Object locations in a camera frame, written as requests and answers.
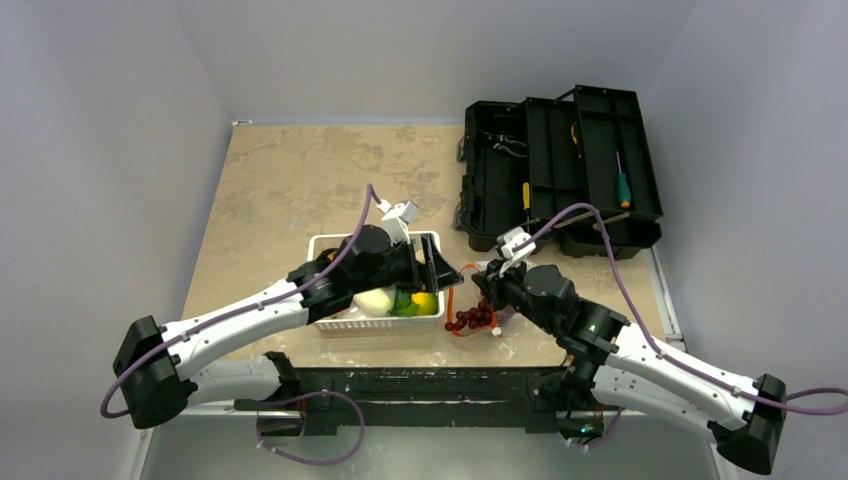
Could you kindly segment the orange fruit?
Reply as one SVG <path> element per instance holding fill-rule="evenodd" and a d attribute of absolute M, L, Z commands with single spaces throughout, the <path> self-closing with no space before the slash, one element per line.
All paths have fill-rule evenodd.
<path fill-rule="evenodd" d="M 435 315 L 439 311 L 438 295 L 430 292 L 417 292 L 410 295 L 411 303 L 416 307 L 415 316 Z"/>

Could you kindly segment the clear zip top bag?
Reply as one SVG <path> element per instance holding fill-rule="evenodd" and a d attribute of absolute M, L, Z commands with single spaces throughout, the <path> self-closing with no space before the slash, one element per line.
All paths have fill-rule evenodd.
<path fill-rule="evenodd" d="M 473 281 L 473 275 L 483 273 L 486 270 L 488 261 L 476 261 L 467 263 L 460 268 L 460 273 L 464 276 L 464 282 L 456 287 L 452 287 L 447 291 L 447 309 L 444 315 L 443 333 L 446 340 L 459 347 L 470 349 L 489 347 L 490 345 L 499 345 L 506 340 L 514 339 L 519 333 L 521 326 L 521 318 L 519 315 L 510 309 L 494 310 L 497 315 L 497 327 L 495 329 L 482 329 L 467 336 L 456 336 L 444 329 L 444 324 L 447 321 L 448 315 L 460 310 L 468 310 L 476 307 L 481 300 L 491 303 L 485 298 L 482 290 Z"/>

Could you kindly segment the green cucumber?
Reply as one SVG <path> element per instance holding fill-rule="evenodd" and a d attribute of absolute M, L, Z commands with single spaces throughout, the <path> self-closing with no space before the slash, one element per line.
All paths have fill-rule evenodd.
<path fill-rule="evenodd" d="M 393 307 L 390 314 L 394 317 L 416 316 L 419 305 L 412 299 L 412 294 L 402 290 L 396 290 Z"/>

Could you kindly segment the purple grape bunch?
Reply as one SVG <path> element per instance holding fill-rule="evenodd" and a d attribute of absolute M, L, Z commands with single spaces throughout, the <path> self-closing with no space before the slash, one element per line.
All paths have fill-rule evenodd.
<path fill-rule="evenodd" d="M 444 329 L 456 336 L 467 336 L 482 329 L 495 329 L 497 315 L 491 305 L 481 300 L 476 307 L 460 310 L 448 315 Z"/>

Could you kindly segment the white radish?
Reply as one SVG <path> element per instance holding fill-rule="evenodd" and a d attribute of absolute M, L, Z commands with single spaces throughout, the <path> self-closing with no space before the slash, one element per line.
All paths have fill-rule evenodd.
<path fill-rule="evenodd" d="M 357 293 L 354 304 L 369 317 L 386 317 L 394 308 L 394 294 L 384 288 Z"/>

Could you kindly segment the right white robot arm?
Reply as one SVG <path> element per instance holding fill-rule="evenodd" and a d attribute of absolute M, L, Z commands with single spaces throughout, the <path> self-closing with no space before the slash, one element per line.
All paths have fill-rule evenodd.
<path fill-rule="evenodd" d="M 785 422 L 774 404 L 785 383 L 722 370 L 643 333 L 625 315 L 578 295 L 555 265 L 498 261 L 472 275 L 496 310 L 510 308 L 551 335 L 573 358 L 561 392 L 576 407 L 592 400 L 660 417 L 716 446 L 733 465 L 769 475 Z"/>

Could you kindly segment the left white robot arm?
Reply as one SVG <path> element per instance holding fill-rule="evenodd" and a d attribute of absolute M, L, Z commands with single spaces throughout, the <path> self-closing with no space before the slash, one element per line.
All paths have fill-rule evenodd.
<path fill-rule="evenodd" d="M 101 414 L 127 416 L 137 429 L 162 425 L 199 401 L 201 372 L 239 348 L 338 314 L 360 293 L 394 287 L 438 294 L 462 281 L 433 235 L 393 240 L 384 229 L 365 225 L 337 248 L 229 306 L 162 325 L 152 316 L 132 322 L 113 360 L 116 380 Z"/>

